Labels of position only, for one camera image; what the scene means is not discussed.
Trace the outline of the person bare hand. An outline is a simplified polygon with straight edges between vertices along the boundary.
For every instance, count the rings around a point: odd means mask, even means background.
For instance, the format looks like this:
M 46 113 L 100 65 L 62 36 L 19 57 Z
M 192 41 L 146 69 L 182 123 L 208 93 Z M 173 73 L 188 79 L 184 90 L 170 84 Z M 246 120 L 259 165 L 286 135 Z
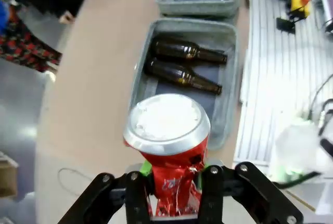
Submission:
M 59 22 L 63 24 L 71 24 L 74 23 L 75 17 L 69 12 L 65 11 L 60 17 Z

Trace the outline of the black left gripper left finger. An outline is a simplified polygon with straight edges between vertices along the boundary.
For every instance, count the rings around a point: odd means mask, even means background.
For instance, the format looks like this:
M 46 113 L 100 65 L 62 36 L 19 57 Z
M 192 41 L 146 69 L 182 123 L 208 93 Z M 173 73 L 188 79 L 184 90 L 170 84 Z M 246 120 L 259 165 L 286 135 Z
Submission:
M 148 196 L 148 180 L 139 171 L 118 178 L 100 173 L 69 208 L 69 223 L 109 223 L 122 206 L 126 223 L 152 223 Z

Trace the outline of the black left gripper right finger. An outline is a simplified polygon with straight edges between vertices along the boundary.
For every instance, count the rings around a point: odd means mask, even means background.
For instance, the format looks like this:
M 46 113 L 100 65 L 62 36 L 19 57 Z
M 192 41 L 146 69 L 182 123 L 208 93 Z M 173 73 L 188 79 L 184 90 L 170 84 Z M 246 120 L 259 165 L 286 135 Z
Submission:
M 231 196 L 255 223 L 303 223 L 303 214 L 254 164 L 234 169 L 211 165 L 202 172 L 198 223 L 222 223 L 223 199 Z

